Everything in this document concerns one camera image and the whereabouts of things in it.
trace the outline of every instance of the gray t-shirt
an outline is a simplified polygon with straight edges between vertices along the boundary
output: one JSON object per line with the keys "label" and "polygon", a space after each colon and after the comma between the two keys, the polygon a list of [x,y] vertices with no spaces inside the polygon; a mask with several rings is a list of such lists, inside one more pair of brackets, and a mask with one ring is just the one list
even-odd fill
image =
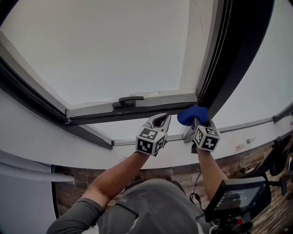
{"label": "gray t-shirt", "polygon": [[80,199],[48,229],[47,234],[81,234],[89,227],[100,234],[202,234],[203,211],[173,183],[152,179],[128,189],[121,200],[103,212],[90,199]]}

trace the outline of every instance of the wooden wall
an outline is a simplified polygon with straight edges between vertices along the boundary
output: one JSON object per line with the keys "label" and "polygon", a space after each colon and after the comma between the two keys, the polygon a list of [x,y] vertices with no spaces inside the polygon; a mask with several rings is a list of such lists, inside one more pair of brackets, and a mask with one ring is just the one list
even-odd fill
{"label": "wooden wall", "polygon": [[[253,168],[261,162],[271,151],[272,144],[270,142],[244,153],[218,159],[217,163],[229,179],[236,178],[241,174],[240,170],[242,168]],[[94,178],[101,174],[103,170],[59,167],[58,172],[73,175],[76,178],[75,182],[60,182],[55,185],[58,210],[60,215],[62,215],[81,197]],[[139,175],[144,179],[163,178],[165,175],[169,175],[172,180],[181,184],[186,195],[189,196],[194,189],[195,180],[199,172],[199,164],[192,164],[172,168],[141,170]],[[272,177],[268,174],[268,178],[271,181],[278,181],[280,176]],[[288,192],[284,197],[282,197],[282,191],[279,187],[271,187],[272,202],[253,220],[254,227],[251,230],[252,233],[277,234],[285,232],[285,230],[289,230],[293,226],[293,184],[291,180],[288,180],[287,183]],[[202,207],[207,207],[209,201],[204,191],[202,177],[198,180],[195,192],[201,197]],[[122,193],[109,203],[109,207],[119,201]]]}

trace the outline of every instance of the white wall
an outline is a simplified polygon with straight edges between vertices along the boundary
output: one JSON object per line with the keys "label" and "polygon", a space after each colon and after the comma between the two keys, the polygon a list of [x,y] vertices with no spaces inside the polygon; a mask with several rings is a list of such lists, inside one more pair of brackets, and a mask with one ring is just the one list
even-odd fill
{"label": "white wall", "polygon": [[[108,150],[72,135],[33,114],[2,90],[0,110],[0,149],[26,159],[70,167],[107,169],[135,151],[134,145],[114,146],[113,150]],[[222,158],[239,152],[236,151],[236,145],[249,137],[257,139],[243,150],[272,141],[293,130],[291,121],[293,117],[288,116],[276,124],[269,122],[223,133],[213,156]],[[190,144],[169,142],[157,157],[150,157],[143,168],[197,163],[197,156],[190,152]]]}
{"label": "white wall", "polygon": [[45,234],[56,220],[51,182],[0,175],[0,233]]}
{"label": "white wall", "polygon": [[213,119],[218,128],[272,117],[293,101],[292,22],[290,2],[276,0],[255,59]]}

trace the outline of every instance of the black chair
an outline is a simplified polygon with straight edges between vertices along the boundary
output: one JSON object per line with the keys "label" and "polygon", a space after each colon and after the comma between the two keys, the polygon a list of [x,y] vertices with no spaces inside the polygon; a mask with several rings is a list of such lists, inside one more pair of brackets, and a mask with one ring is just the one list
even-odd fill
{"label": "black chair", "polygon": [[264,210],[271,203],[271,190],[270,186],[279,186],[282,189],[282,195],[287,193],[286,177],[284,175],[279,181],[269,181],[266,172],[270,171],[272,176],[280,174],[286,165],[288,155],[293,152],[293,144],[285,149],[287,144],[290,142],[291,135],[286,136],[284,139],[278,137],[274,140],[272,150],[263,162],[260,162],[251,172],[240,175],[238,178],[251,178],[263,176],[266,180],[266,188],[263,194],[255,201],[255,208],[250,210],[250,218],[253,219],[262,210]]}

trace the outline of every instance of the cable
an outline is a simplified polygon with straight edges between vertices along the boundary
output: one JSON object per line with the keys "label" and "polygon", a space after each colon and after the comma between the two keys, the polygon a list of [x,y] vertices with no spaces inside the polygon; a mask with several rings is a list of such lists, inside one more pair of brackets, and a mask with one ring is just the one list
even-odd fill
{"label": "cable", "polygon": [[196,200],[197,200],[197,201],[199,202],[199,204],[200,204],[200,208],[201,208],[201,197],[200,197],[198,194],[195,193],[195,188],[196,188],[197,181],[198,181],[198,179],[200,178],[201,174],[202,174],[202,172],[200,171],[200,173],[197,175],[197,178],[196,178],[196,181],[195,181],[195,186],[194,186],[193,192],[189,195],[189,199],[190,199],[190,201],[191,201],[193,204],[195,204],[195,203],[193,202],[193,196],[195,195]]}

